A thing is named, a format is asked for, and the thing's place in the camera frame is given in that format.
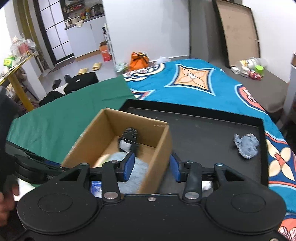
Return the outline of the person's left hand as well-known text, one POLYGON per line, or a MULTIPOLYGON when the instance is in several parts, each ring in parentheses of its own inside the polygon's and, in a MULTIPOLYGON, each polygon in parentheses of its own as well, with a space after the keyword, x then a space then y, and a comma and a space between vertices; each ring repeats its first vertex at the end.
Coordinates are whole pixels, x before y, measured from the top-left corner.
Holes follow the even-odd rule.
POLYGON ((18 196, 19 193, 20 191, 19 191, 18 184, 13 184, 11 187, 11 191, 8 191, 4 194, 1 192, 1 202, 0 202, 1 227, 7 225, 10 212, 15 207, 14 196, 18 196))

